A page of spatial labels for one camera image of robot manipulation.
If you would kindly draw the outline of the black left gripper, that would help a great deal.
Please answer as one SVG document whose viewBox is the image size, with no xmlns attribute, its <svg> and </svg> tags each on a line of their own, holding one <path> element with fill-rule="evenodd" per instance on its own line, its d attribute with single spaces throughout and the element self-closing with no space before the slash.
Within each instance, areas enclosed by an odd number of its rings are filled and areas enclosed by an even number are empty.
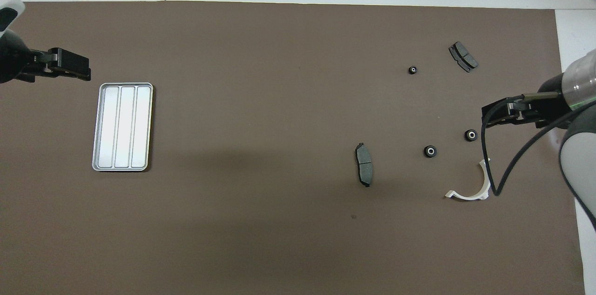
<svg viewBox="0 0 596 295">
<path fill-rule="evenodd" d="M 6 30 L 0 40 L 0 82 L 34 83 L 36 77 L 91 81 L 89 59 L 59 47 L 49 52 L 30 49 L 16 32 Z"/>
</svg>

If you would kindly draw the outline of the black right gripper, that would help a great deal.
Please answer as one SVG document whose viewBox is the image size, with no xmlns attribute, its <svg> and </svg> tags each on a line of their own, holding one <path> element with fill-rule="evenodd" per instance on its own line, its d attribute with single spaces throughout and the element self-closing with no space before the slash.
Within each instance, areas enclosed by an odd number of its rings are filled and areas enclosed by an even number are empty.
<svg viewBox="0 0 596 295">
<path fill-rule="evenodd" d="M 560 92 L 562 94 L 563 74 L 551 77 L 539 87 L 538 92 Z M 534 102 L 534 109 L 542 118 L 535 123 L 536 129 L 542 129 L 560 117 L 572 112 L 566 100 L 561 96 Z M 488 119 L 486 129 L 498 125 L 524 125 L 534 123 L 536 115 L 526 113 L 532 111 L 532 104 L 524 101 L 524 96 L 509 96 L 482 107 L 482 119 Z"/>
</svg>

